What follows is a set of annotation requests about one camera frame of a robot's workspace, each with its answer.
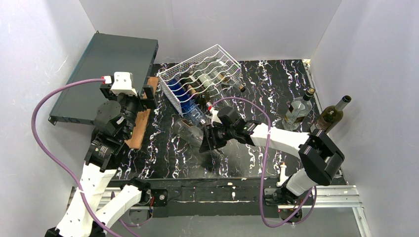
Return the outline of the clear round bottle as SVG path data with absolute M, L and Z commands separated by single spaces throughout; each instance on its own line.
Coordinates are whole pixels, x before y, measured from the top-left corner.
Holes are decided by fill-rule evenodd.
M 172 128 L 174 133 L 188 144 L 190 144 L 196 150 L 196 152 L 205 155 L 212 155 L 216 158 L 223 157 L 222 153 L 220 153 L 218 150 L 206 151 L 202 153 L 199 151 L 204 134 L 199 127 L 191 124 L 189 120 L 185 118 L 179 118 L 174 122 Z

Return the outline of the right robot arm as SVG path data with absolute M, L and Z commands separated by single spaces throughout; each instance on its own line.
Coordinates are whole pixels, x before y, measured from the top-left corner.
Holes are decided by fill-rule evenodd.
M 204 126 L 202 131 L 200 153 L 222 148 L 227 141 L 234 139 L 242 144 L 282 151 L 301 160 L 302 169 L 290 177 L 281 177 L 272 194 L 261 195 L 261 201 L 268 205 L 294 204 L 315 186 L 330 185 L 345 159 L 342 151 L 322 130 L 299 133 L 270 127 L 242 118 L 231 107 L 214 112 L 211 124 Z

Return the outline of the dark green wine bottle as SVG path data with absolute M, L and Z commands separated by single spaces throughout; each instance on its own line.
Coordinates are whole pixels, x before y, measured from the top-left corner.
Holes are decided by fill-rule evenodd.
M 196 76 L 186 72 L 181 74 L 178 82 L 184 90 L 179 97 L 181 103 L 193 101 L 206 109 L 209 106 L 213 106 L 213 103 L 203 94 L 203 87 Z

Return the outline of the blue glass bottle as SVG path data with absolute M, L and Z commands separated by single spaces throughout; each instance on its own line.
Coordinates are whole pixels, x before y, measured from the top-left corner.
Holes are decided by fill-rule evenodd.
M 195 125 L 204 125 L 207 123 L 203 111 L 183 89 L 180 82 L 176 79 L 171 79 L 167 82 L 167 86 L 167 97 L 179 114 L 182 113 L 183 117 L 188 117 Z

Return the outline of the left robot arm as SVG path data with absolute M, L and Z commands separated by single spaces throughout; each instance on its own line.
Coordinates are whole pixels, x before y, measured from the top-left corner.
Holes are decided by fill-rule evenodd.
M 131 85 L 105 82 L 100 90 L 107 101 L 97 110 L 95 129 L 76 192 L 59 224 L 46 231 L 47 237 L 116 236 L 111 227 L 132 206 L 153 202 L 150 183 L 132 178 L 107 204 L 98 207 L 122 157 L 129 151 L 126 141 L 132 137 L 142 106 L 137 90 Z

